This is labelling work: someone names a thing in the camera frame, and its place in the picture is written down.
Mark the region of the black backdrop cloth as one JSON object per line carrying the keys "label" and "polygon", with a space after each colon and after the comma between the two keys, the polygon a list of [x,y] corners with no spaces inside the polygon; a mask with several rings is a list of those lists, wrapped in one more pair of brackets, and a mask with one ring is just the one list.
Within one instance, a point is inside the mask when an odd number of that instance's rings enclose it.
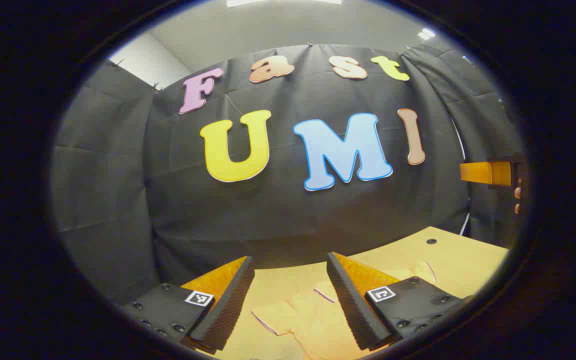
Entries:
{"label": "black backdrop cloth", "polygon": [[[110,63],[62,117],[51,197],[62,244],[103,296],[124,305],[163,282],[193,280],[242,256],[256,269],[354,255],[429,226],[507,248],[513,203],[460,179],[460,164],[524,150],[492,78],[442,43],[398,54],[315,44],[213,64],[205,104],[180,114],[183,80],[154,93]],[[322,120],[343,138],[377,116],[393,174],[308,191],[293,132]]]}

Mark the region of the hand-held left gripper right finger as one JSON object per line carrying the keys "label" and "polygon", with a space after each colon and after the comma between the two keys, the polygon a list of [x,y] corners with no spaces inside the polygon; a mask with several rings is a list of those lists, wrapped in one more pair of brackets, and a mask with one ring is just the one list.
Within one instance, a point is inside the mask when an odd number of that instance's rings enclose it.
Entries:
{"label": "hand-held left gripper right finger", "polygon": [[361,350],[413,337],[471,299],[418,275],[395,278],[334,251],[327,254],[326,271]]}

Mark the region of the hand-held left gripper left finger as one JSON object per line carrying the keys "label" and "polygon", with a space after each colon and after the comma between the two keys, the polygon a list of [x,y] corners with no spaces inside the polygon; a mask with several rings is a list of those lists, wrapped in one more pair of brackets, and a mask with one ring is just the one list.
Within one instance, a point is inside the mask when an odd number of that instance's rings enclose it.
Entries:
{"label": "hand-held left gripper left finger", "polygon": [[252,257],[242,256],[183,285],[158,284],[122,310],[168,342],[215,354],[226,347],[254,276]]}

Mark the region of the orange polo T-shirt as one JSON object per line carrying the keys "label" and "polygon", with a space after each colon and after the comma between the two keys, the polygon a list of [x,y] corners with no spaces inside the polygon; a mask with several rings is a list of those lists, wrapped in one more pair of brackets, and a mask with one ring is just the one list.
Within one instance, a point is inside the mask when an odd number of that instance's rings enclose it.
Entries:
{"label": "orange polo T-shirt", "polygon": [[256,269],[252,286],[258,323],[276,338],[290,338],[299,360],[356,360],[371,354],[358,346],[326,271],[326,263]]}

